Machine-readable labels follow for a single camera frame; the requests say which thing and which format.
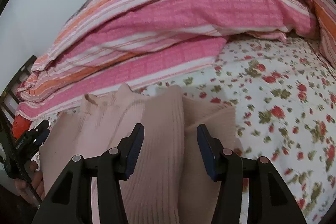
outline pink striped blanket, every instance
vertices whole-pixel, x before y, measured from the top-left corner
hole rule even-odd
[[[37,59],[31,76],[17,89],[25,101],[17,114],[33,119],[48,111],[59,111],[61,104],[75,102],[79,94],[121,83],[95,80],[94,87],[86,88],[86,81],[107,72],[113,74],[136,60],[150,59],[150,54],[164,54],[172,45],[181,47],[181,42],[211,47],[218,43],[215,38],[221,37],[223,45],[229,35],[238,33],[285,40],[286,32],[291,30],[316,38],[311,5],[312,0],[93,0],[67,22],[53,46]],[[142,55],[135,61],[131,59]],[[203,52],[198,55],[198,59],[202,58],[209,55]],[[133,80],[123,78],[124,82]],[[64,92],[68,94],[66,99],[62,97]]]

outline red rose print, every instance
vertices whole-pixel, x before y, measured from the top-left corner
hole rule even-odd
[[[272,72],[271,75],[275,78],[281,78],[281,74],[276,71]]]
[[[325,135],[327,131],[326,124],[324,122],[320,122],[319,127],[320,127],[321,135]]]
[[[297,154],[297,160],[302,160],[302,159],[303,159],[303,152],[301,151]]]
[[[298,127],[293,127],[293,133],[298,134],[299,133],[299,128]]]
[[[199,97],[200,98],[205,98],[207,96],[206,92],[202,91],[200,94],[199,94]]]
[[[285,176],[286,176],[286,175],[290,175],[291,173],[293,173],[293,169],[288,168],[288,169],[285,171]]]
[[[328,150],[328,159],[333,160],[335,157],[335,146],[331,145]]]
[[[285,147],[282,147],[282,152],[283,152],[285,155],[288,155],[288,154],[289,154],[288,149],[285,148]]]
[[[301,101],[305,101],[307,99],[307,94],[305,92],[300,92],[298,97]]]
[[[336,178],[332,177],[331,184],[330,184],[332,189],[334,189],[335,182],[336,182]]]
[[[306,91],[307,91],[306,86],[303,85],[303,84],[298,85],[298,86],[297,86],[297,89],[298,89],[299,91],[301,91],[301,92],[306,92]]]
[[[332,93],[330,93],[330,100],[333,102],[333,103],[336,103],[336,96]]]
[[[278,157],[279,157],[279,154],[274,152],[273,155],[272,155],[271,160],[275,161]]]
[[[262,79],[269,84],[275,83],[277,81],[277,79],[273,76],[263,76]]]
[[[300,58],[299,62],[300,62],[300,64],[305,64],[305,63],[307,63],[307,59]]]
[[[256,69],[260,70],[260,71],[265,71],[266,67],[263,64],[258,64],[255,66]]]
[[[217,98],[217,97],[215,97],[215,98],[212,97],[211,103],[219,104],[221,101],[222,100]]]
[[[245,112],[245,116],[244,119],[248,119],[249,117],[251,117],[252,113],[251,112]]]
[[[278,106],[273,107],[271,109],[271,113],[274,117],[277,117],[278,119],[283,119],[285,117],[284,111]]]
[[[303,198],[301,198],[298,202],[297,202],[298,206],[300,209],[303,208],[303,206],[305,205],[305,200]]]

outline folded blanket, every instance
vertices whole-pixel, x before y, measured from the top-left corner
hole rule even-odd
[[[67,85],[41,103],[25,101],[19,104],[16,115],[34,121],[81,104],[83,94],[103,96],[118,90],[126,82],[132,89],[153,84],[182,73],[211,66],[226,40],[222,37],[198,37],[159,52],[132,58],[121,64],[98,71],[81,81]]]
[[[141,122],[145,137],[134,174],[120,182],[129,223],[210,223],[220,183],[206,174],[196,127],[205,123],[213,137],[234,149],[235,109],[194,101],[182,93],[179,86],[171,86],[162,95],[148,97],[122,85],[103,98],[84,96],[80,113],[62,114],[40,148],[46,193],[73,155],[98,156]],[[99,223],[96,188],[94,180],[93,223]]]
[[[68,84],[107,66],[199,35],[258,38],[317,35],[312,0],[93,0],[63,28],[17,89],[41,102]]]

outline pillow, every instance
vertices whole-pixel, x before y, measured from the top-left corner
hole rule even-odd
[[[333,0],[313,0],[320,23],[321,54],[336,67],[336,4]]]

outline human hand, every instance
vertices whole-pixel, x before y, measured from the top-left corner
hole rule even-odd
[[[37,165],[36,161],[31,161],[29,169],[31,171],[34,171],[34,177],[31,181],[31,184],[32,184],[33,188],[36,190],[37,194],[43,200],[44,199],[43,175],[42,175],[42,171],[36,171],[37,168],[38,168],[38,165]],[[25,201],[27,201],[30,204],[34,204],[34,201],[33,201],[32,197],[30,197],[25,191],[25,189],[27,187],[26,182],[21,180],[21,179],[15,179],[14,183],[15,183],[15,188],[17,189],[19,194],[25,199]]]

